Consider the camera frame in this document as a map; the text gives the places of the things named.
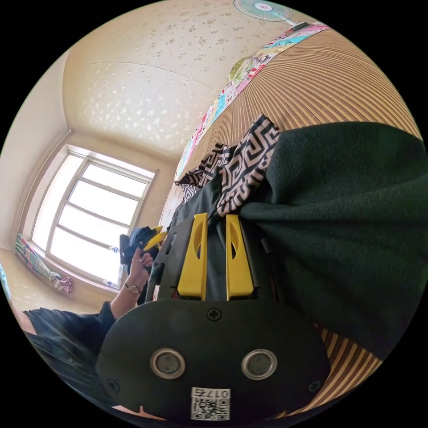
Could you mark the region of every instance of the wrist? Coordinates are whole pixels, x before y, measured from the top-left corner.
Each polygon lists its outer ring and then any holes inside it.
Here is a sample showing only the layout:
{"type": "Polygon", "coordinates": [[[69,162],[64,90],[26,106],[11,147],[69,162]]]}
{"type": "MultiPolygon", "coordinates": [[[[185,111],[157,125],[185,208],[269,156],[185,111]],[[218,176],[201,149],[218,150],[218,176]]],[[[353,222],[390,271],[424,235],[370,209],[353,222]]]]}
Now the wrist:
{"type": "Polygon", "coordinates": [[[135,278],[132,275],[129,275],[125,282],[129,287],[137,287],[140,291],[145,285],[145,282],[142,282],[141,279],[135,278]]]}

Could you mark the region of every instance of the yellow object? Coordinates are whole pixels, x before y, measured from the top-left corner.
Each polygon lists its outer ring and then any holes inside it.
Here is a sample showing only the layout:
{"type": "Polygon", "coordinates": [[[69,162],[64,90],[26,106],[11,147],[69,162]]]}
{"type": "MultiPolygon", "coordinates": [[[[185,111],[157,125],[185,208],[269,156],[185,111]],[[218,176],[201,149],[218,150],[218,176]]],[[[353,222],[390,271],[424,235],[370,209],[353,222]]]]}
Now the yellow object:
{"type": "Polygon", "coordinates": [[[159,242],[162,242],[165,239],[167,234],[168,234],[168,232],[158,233],[149,242],[147,242],[146,246],[143,248],[143,251],[149,251],[151,248],[153,248],[159,242]]]}
{"type": "Polygon", "coordinates": [[[180,296],[199,297],[201,300],[205,300],[207,224],[207,213],[195,215],[178,283],[177,290],[180,296]]]}
{"type": "Polygon", "coordinates": [[[238,216],[226,215],[226,292],[227,300],[253,293],[250,266],[238,216]]]}

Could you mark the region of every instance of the window frame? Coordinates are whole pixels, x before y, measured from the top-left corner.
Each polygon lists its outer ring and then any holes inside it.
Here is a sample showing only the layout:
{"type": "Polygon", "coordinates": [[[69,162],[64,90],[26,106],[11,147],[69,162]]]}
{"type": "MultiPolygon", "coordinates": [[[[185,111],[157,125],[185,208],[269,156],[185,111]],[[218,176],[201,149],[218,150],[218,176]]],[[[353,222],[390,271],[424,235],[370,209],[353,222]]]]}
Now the window frame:
{"type": "Polygon", "coordinates": [[[114,281],[112,281],[112,279],[109,279],[109,278],[99,278],[99,277],[97,277],[95,275],[90,274],[89,272],[86,272],[86,271],[84,271],[82,269],[79,269],[76,266],[73,266],[72,264],[68,263],[65,260],[62,260],[61,258],[58,258],[57,256],[55,256],[54,254],[52,254],[50,252],[51,246],[52,246],[52,240],[53,240],[54,232],[55,232],[55,229],[58,227],[59,229],[62,229],[63,231],[65,231],[67,233],[70,233],[71,235],[73,235],[73,236],[75,236],[77,238],[83,239],[83,240],[85,240],[87,242],[90,242],[90,243],[98,245],[98,246],[100,246],[102,248],[107,248],[108,249],[109,248],[108,245],[106,245],[104,243],[101,243],[101,242],[98,242],[98,241],[96,241],[94,239],[88,238],[88,237],[86,237],[84,235],[81,235],[81,234],[79,234],[77,232],[74,232],[73,230],[70,230],[70,229],[68,229],[68,228],[60,225],[59,224],[59,220],[61,218],[61,214],[62,214],[62,211],[63,211],[64,207],[66,205],[68,205],[68,206],[71,206],[71,207],[73,207],[75,209],[78,209],[81,212],[87,213],[87,214],[92,215],[92,216],[94,216],[96,218],[99,218],[101,220],[108,221],[110,223],[117,224],[117,225],[120,225],[122,227],[127,227],[128,228],[127,234],[129,235],[129,233],[135,228],[135,226],[136,226],[136,224],[138,222],[138,218],[140,217],[141,210],[143,208],[145,199],[146,199],[147,194],[149,192],[149,189],[150,189],[150,187],[151,187],[151,185],[152,185],[152,183],[153,183],[153,181],[154,181],[154,179],[156,177],[157,171],[154,172],[154,171],[150,171],[149,169],[141,168],[142,170],[146,170],[148,173],[152,173],[153,174],[153,177],[146,177],[146,176],[144,176],[142,174],[138,174],[136,172],[126,170],[122,166],[117,166],[117,165],[109,163],[109,162],[107,162],[105,160],[97,159],[95,157],[96,155],[98,155],[97,153],[88,152],[87,154],[83,154],[83,153],[79,153],[78,151],[76,151],[74,149],[75,149],[74,147],[69,147],[67,149],[66,153],[62,156],[62,160],[61,160],[59,166],[56,168],[55,173],[52,175],[52,177],[51,177],[51,179],[49,181],[49,184],[44,189],[43,196],[42,196],[41,201],[40,201],[40,203],[38,204],[38,207],[37,207],[36,215],[34,217],[34,220],[32,221],[31,234],[30,234],[29,242],[30,242],[30,244],[32,246],[35,247],[36,250],[38,250],[40,253],[43,254],[44,258],[47,258],[48,260],[51,260],[53,263],[55,263],[58,266],[66,269],[67,271],[70,271],[71,273],[74,273],[74,274],[76,274],[76,275],[78,275],[78,276],[80,276],[80,277],[82,277],[82,278],[84,278],[86,280],[89,280],[91,282],[97,283],[99,285],[102,285],[104,283],[104,281],[106,281],[106,280],[107,281],[111,281],[114,286],[113,287],[109,287],[109,288],[118,291],[120,289],[120,285],[121,285],[119,283],[119,281],[118,281],[118,279],[119,279],[119,268],[120,268],[120,265],[118,265],[118,278],[116,280],[114,280],[114,281]],[[38,244],[35,241],[33,241],[34,228],[36,226],[36,222],[37,222],[37,218],[38,218],[38,215],[39,215],[39,211],[41,209],[43,201],[45,200],[46,194],[47,194],[49,188],[51,187],[53,181],[55,180],[55,177],[56,177],[59,169],[62,167],[62,165],[64,164],[65,160],[70,155],[71,156],[76,156],[76,157],[82,159],[83,162],[79,166],[79,168],[77,169],[77,171],[75,172],[73,178],[70,180],[70,182],[69,182],[69,184],[68,184],[68,186],[67,186],[67,188],[66,188],[66,190],[65,190],[65,192],[64,192],[64,194],[63,194],[63,196],[61,198],[61,201],[58,204],[58,207],[56,209],[56,212],[55,212],[55,215],[54,215],[54,218],[53,218],[52,226],[51,226],[51,228],[49,230],[49,236],[48,236],[48,241],[47,241],[46,249],[44,250],[41,247],[39,247],[38,244]],[[103,168],[103,169],[105,169],[107,171],[110,171],[110,172],[113,172],[113,173],[116,173],[116,174],[119,174],[119,175],[123,175],[124,177],[131,178],[133,180],[137,180],[139,182],[144,183],[146,185],[146,187],[144,189],[143,194],[141,195],[141,197],[137,197],[137,196],[128,194],[126,192],[122,192],[120,190],[114,189],[112,187],[103,185],[101,183],[97,183],[95,181],[92,181],[92,180],[89,180],[87,178],[84,178],[83,174],[85,173],[85,170],[86,170],[86,168],[89,165],[94,165],[94,166],[103,168]],[[76,205],[70,203],[68,200],[71,197],[72,192],[73,192],[74,188],[76,187],[76,185],[77,185],[77,183],[79,181],[88,183],[88,184],[93,185],[95,187],[98,187],[100,189],[104,189],[104,190],[106,190],[108,192],[115,193],[115,194],[118,194],[120,196],[124,196],[124,197],[130,198],[130,199],[132,199],[134,201],[137,201],[137,206],[136,206],[134,214],[132,216],[131,223],[129,225],[124,224],[124,223],[120,223],[120,222],[117,222],[115,220],[111,220],[109,218],[105,218],[105,217],[103,217],[103,216],[101,216],[99,214],[92,213],[92,212],[90,212],[88,210],[85,210],[85,209],[83,209],[83,208],[81,208],[79,206],[76,206],[76,205]]]}

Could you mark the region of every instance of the fan guard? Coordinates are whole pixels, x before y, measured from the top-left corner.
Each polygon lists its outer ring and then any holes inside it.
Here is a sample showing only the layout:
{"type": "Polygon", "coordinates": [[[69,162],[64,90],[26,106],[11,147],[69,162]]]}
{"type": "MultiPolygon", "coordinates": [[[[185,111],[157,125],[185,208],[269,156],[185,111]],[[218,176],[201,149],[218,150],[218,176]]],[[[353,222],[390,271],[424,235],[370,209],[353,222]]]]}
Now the fan guard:
{"type": "Polygon", "coordinates": [[[271,1],[234,0],[233,5],[244,15],[269,22],[288,21],[292,18],[291,10],[271,1]]]}

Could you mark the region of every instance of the beige wall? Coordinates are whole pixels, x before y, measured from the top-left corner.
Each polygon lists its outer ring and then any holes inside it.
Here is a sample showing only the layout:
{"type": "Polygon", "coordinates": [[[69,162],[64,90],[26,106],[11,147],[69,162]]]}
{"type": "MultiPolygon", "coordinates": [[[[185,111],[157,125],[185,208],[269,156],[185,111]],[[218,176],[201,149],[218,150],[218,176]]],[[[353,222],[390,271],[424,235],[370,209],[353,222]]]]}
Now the beige wall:
{"type": "Polygon", "coordinates": [[[86,301],[79,301],[76,296],[55,290],[49,283],[36,277],[10,250],[0,249],[0,263],[6,272],[11,298],[21,311],[47,308],[97,313],[101,309],[103,300],[97,296],[91,298],[91,295],[87,295],[86,301]]]}
{"type": "MultiPolygon", "coordinates": [[[[313,20],[293,11],[293,22],[313,20]]],[[[98,27],[64,71],[70,128],[178,160],[232,66],[290,28],[231,0],[158,1],[98,27]]]]}
{"type": "Polygon", "coordinates": [[[68,130],[62,105],[65,52],[32,89],[9,130],[0,156],[0,247],[10,248],[21,196],[37,163],[68,130]]]}
{"type": "Polygon", "coordinates": [[[173,184],[177,167],[175,162],[158,159],[145,154],[142,150],[124,147],[118,142],[100,140],[78,132],[72,133],[66,139],[66,143],[128,162],[140,168],[159,170],[144,201],[137,227],[159,225],[165,200],[173,184]]]}

